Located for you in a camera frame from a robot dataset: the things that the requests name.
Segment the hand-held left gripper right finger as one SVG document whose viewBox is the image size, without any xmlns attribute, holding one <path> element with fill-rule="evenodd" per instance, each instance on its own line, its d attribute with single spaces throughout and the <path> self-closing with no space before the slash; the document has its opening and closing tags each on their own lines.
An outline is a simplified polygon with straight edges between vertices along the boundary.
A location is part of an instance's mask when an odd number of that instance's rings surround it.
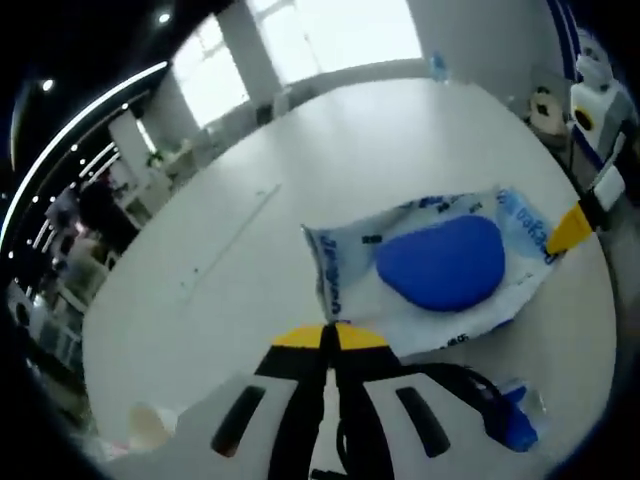
<svg viewBox="0 0 640 480">
<path fill-rule="evenodd" d="M 353 479 L 485 479 L 490 402 L 465 367 L 403 365 L 368 330 L 332 327 L 339 445 Z"/>
</svg>

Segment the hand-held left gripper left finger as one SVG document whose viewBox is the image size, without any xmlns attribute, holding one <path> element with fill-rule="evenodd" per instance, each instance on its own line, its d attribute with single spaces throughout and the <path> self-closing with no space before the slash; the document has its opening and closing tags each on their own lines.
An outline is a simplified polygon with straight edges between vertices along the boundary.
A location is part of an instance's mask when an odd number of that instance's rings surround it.
<svg viewBox="0 0 640 480">
<path fill-rule="evenodd" d="M 324 414 L 328 353 L 320 325 L 276 338 L 255 372 L 179 417 L 177 479 L 304 479 Z"/>
</svg>

